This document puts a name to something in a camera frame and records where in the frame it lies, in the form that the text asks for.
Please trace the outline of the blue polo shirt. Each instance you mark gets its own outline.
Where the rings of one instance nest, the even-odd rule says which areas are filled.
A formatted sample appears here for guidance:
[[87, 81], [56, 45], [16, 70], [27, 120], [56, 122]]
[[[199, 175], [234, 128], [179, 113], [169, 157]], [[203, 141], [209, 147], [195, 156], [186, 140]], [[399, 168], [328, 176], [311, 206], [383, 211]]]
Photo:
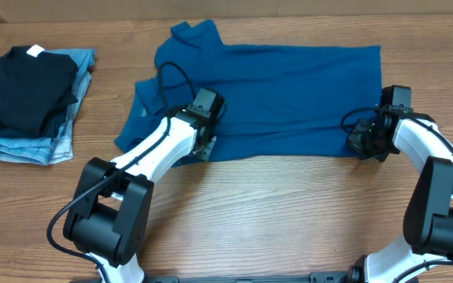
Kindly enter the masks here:
[[216, 25], [175, 25], [154, 62], [163, 75], [139, 81], [116, 145], [133, 149], [167, 109], [203, 87], [226, 101], [213, 161], [259, 155], [350, 157], [341, 119], [381, 94], [379, 46], [226, 45]]

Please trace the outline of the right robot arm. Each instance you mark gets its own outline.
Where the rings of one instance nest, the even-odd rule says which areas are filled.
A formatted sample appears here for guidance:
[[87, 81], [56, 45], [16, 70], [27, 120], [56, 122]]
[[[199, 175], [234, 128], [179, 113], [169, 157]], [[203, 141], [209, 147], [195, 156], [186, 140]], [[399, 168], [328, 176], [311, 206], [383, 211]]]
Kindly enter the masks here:
[[404, 153], [419, 178], [403, 217], [403, 233], [379, 252], [358, 259], [343, 282], [416, 282], [434, 266], [453, 266], [453, 145], [434, 119], [411, 106], [411, 88], [381, 92], [375, 116], [341, 124], [361, 160]]

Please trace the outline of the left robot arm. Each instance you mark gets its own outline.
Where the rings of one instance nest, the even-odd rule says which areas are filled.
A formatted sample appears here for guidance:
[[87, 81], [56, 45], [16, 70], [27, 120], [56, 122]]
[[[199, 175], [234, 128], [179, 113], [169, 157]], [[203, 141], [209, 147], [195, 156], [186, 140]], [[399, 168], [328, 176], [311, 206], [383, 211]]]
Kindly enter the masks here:
[[153, 188], [183, 157], [209, 159], [216, 140], [212, 129], [223, 103], [219, 92], [203, 88], [130, 152], [110, 162], [93, 158], [84, 167], [63, 234], [94, 261], [99, 282], [145, 281], [136, 253]]

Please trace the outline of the folded dark blue garment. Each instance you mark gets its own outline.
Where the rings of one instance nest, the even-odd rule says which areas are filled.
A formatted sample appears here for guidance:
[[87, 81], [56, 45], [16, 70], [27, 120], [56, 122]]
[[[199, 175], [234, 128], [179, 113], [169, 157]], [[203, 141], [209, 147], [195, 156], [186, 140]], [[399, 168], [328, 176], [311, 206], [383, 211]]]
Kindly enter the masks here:
[[67, 107], [77, 101], [74, 96], [55, 102], [7, 101], [0, 105], [0, 138], [53, 138], [65, 121]]

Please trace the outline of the folded light blue jeans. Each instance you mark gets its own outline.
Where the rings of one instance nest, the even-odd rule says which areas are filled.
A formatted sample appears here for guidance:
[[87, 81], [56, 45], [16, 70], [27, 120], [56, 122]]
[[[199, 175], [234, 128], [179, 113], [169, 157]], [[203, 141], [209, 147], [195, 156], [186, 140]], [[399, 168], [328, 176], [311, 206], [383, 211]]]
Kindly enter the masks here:
[[72, 128], [80, 106], [92, 80], [89, 68], [94, 65], [93, 49], [51, 50], [51, 53], [66, 54], [77, 64], [79, 70], [72, 84], [72, 94], [78, 101], [67, 107], [65, 121], [54, 138], [0, 138], [0, 160], [12, 163], [50, 165], [70, 160], [74, 156]]

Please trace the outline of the folded black shirt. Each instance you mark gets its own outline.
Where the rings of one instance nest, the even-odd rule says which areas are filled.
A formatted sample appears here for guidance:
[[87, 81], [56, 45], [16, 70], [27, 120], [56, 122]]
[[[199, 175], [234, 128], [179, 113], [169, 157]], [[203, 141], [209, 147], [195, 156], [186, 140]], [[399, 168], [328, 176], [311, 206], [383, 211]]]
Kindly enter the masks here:
[[0, 57], [0, 105], [32, 99], [58, 101], [72, 94], [78, 66], [66, 54], [28, 53], [28, 46], [14, 46]]

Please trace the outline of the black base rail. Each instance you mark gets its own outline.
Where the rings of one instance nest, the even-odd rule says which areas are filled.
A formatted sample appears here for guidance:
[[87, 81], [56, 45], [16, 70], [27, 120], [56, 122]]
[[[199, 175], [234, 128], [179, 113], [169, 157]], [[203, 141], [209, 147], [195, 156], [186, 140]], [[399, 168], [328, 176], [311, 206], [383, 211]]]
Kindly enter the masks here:
[[345, 271], [312, 272], [304, 276], [261, 276], [261, 277], [194, 277], [176, 276], [146, 277], [143, 283], [343, 283]]

